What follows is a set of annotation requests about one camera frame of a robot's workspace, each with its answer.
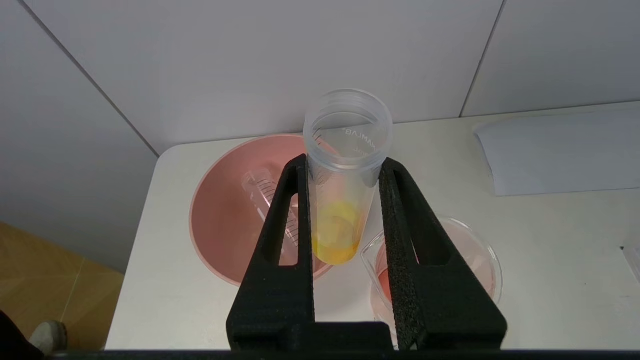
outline black foam clamp jaw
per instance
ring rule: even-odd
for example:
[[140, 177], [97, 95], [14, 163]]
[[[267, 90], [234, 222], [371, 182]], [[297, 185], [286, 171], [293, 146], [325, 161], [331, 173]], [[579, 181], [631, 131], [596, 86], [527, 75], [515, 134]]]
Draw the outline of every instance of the black foam clamp jaw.
[[[227, 318], [231, 349], [392, 350], [384, 323], [316, 323], [307, 184], [307, 158], [301, 155], [282, 172]], [[298, 263], [279, 266], [295, 193]], [[399, 348], [499, 348], [504, 317], [400, 163], [387, 159], [382, 166], [380, 194]]]
[[507, 322], [402, 164], [380, 174], [400, 349], [500, 348]]

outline white wall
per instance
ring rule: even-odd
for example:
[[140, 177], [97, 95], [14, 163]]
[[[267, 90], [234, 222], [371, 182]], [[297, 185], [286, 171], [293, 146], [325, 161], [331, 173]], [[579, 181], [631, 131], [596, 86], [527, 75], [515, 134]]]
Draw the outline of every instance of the white wall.
[[640, 100], [640, 1], [507, 0], [464, 116]]
[[457, 117], [502, 0], [33, 0], [34, 12], [162, 153], [301, 131], [336, 88], [396, 122]]
[[126, 268], [156, 163], [16, 1], [0, 1], [0, 221]]

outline wooden floor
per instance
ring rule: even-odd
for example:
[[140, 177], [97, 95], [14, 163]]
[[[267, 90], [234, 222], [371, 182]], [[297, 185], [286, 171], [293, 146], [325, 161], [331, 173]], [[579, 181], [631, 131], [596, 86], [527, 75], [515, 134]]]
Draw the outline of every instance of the wooden floor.
[[0, 222], [0, 310], [27, 337], [43, 321], [67, 326], [69, 349], [100, 350], [124, 275]]

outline white paper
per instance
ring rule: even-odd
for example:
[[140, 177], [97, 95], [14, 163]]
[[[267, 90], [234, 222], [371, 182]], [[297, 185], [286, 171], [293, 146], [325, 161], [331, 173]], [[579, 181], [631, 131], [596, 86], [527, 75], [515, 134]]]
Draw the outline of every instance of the white paper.
[[640, 187], [640, 109], [512, 119], [475, 134], [498, 196]]

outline shoe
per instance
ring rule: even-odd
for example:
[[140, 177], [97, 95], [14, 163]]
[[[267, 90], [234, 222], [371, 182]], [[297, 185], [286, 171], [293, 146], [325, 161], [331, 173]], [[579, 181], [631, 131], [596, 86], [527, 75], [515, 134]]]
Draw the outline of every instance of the shoe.
[[50, 320], [38, 325], [29, 338], [29, 342], [40, 349], [45, 356], [54, 351], [67, 349], [67, 328], [65, 324]]

